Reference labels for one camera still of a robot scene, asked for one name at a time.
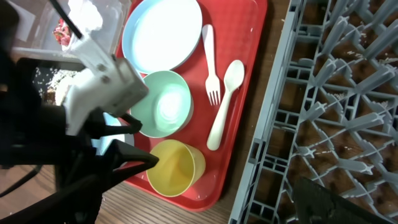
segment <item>white spoon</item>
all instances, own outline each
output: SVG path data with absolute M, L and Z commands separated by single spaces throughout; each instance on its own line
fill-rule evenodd
M 220 110 L 214 120 L 211 128 L 209 138 L 207 139 L 207 147 L 210 150 L 217 150 L 220 146 L 221 138 L 223 137 L 226 114 L 228 112 L 229 102 L 231 101 L 232 93 L 242 85 L 244 78 L 244 66 L 240 60 L 235 60 L 229 65 L 225 77 L 225 94 L 221 102 Z

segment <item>gray dish rack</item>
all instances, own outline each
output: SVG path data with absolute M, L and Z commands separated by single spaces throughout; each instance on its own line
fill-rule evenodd
M 324 5 L 325 15 L 319 25 L 306 24 L 303 21 L 306 5 L 313 3 Z M 251 218 L 261 223 L 297 221 L 295 215 L 281 218 L 278 214 L 283 195 L 287 195 L 293 202 L 293 183 L 289 181 L 287 174 L 292 159 L 296 157 L 302 159 L 310 170 L 310 178 L 323 186 L 324 176 L 334 170 L 342 170 L 353 186 L 340 193 L 342 197 L 361 197 L 376 215 L 397 223 L 394 217 L 398 216 L 398 210 L 379 213 L 371 194 L 380 185 L 387 184 L 398 195 L 398 172 L 386 169 L 381 154 L 383 150 L 391 147 L 398 150 L 398 70 L 391 65 L 398 61 L 398 58 L 378 59 L 386 49 L 395 56 L 398 55 L 398 19 L 388 26 L 384 25 L 384 21 L 398 11 L 398 1 L 385 0 L 377 10 L 371 10 L 370 5 L 370 0 L 291 0 L 251 149 L 229 219 L 230 224 L 248 223 Z M 349 17 L 352 14 L 361 19 L 360 24 L 350 23 Z M 371 43 L 366 43 L 362 37 L 369 32 L 373 32 L 376 38 Z M 315 56 L 292 60 L 297 43 L 316 45 Z M 347 52 L 349 55 L 355 54 L 355 59 L 335 57 L 333 50 L 345 44 L 355 49 L 355 52 Z M 323 62 L 317 70 L 316 64 L 320 58 L 323 58 Z M 351 68 L 361 63 L 367 63 L 374 72 L 358 82 L 353 78 Z M 331 84 L 329 80 L 335 77 L 341 77 L 347 84 Z M 305 88 L 299 113 L 279 108 L 286 83 Z M 389 85 L 396 94 L 375 90 L 382 85 Z M 326 99 L 325 102 L 318 101 L 317 95 L 322 95 Z M 371 112 L 359 113 L 360 102 L 366 104 Z M 338 115 L 338 119 L 330 120 L 323 117 L 323 114 L 331 110 Z M 304 122 L 316 130 L 319 141 L 310 145 L 300 145 L 297 142 L 300 125 Z M 339 131 L 328 134 L 318 126 L 320 123 L 334 126 Z M 269 153 L 273 129 L 293 136 L 288 157 L 278 157 Z M 360 153 L 349 158 L 339 156 L 333 140 L 342 133 L 351 136 L 361 148 Z M 363 138 L 361 133 L 380 136 L 387 140 L 375 146 L 370 140 Z M 328 151 L 318 151 L 317 147 L 320 145 Z M 323 153 L 333 156 L 335 164 L 327 170 L 317 172 L 311 161 Z M 272 205 L 255 199 L 261 172 L 264 170 L 279 175 L 281 180 L 275 204 Z M 374 175 L 375 172 L 379 176 L 365 183 L 361 183 L 353 175 Z

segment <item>fork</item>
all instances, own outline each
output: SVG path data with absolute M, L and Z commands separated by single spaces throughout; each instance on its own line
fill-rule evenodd
M 201 30 L 203 43 L 205 46 L 207 67 L 209 76 L 206 79 L 206 91 L 210 100 L 210 105 L 218 105 L 220 103 L 220 80 L 216 75 L 215 59 L 214 59 L 214 31 L 213 26 L 207 24 Z

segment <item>wood grain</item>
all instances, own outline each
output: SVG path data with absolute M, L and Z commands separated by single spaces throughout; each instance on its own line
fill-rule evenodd
M 254 128 L 277 50 L 289 0 L 269 0 L 266 23 L 257 53 L 243 117 L 236 137 L 228 176 L 219 202 L 204 212 L 188 212 L 154 196 L 121 183 L 104 194 L 97 223 L 227 223 L 243 172 Z M 10 186 L 31 166 L 14 167 L 0 173 L 0 190 Z M 54 193 L 53 167 L 10 195 L 0 198 L 0 218 L 32 205 Z

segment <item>green bowl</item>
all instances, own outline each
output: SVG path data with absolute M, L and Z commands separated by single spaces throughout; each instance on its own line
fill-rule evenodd
M 130 113 L 140 120 L 140 132 L 150 138 L 164 138 L 181 130 L 193 114 L 193 100 L 185 80 L 171 71 L 154 72 L 144 78 L 148 95 Z

